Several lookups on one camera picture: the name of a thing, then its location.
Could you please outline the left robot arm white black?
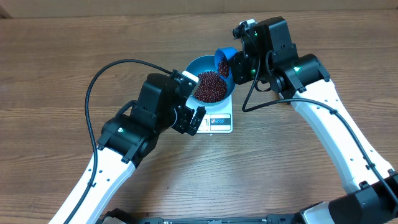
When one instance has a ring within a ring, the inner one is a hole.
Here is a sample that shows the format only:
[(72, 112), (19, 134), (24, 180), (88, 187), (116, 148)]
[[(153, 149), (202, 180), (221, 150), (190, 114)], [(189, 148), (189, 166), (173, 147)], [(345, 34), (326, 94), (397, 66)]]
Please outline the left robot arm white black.
[(51, 223), (96, 223), (120, 186), (156, 146), (168, 128), (195, 135), (206, 113), (191, 109), (188, 98), (200, 79), (184, 71), (169, 76), (151, 73), (138, 100), (126, 103), (107, 121), (82, 177)]

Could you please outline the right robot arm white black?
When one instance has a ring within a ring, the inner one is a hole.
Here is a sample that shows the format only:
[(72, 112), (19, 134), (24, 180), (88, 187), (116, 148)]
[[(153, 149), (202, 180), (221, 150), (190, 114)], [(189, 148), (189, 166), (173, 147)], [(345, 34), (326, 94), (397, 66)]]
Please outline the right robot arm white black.
[(386, 223), (397, 218), (397, 172), (360, 131), (313, 54), (299, 56), (287, 22), (242, 21), (232, 31), (243, 45), (229, 69), (238, 85), (266, 83), (310, 125), (335, 165), (345, 195), (287, 215), (287, 223)]

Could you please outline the white digital kitchen scale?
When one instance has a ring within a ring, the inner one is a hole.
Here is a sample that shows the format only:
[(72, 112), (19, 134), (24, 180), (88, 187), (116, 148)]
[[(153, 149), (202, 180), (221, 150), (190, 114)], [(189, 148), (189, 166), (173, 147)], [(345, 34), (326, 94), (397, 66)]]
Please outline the white digital kitchen scale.
[(198, 128), (197, 134), (229, 134), (233, 131), (232, 95), (216, 103), (203, 103), (191, 96), (186, 105), (196, 109), (204, 106), (206, 113)]

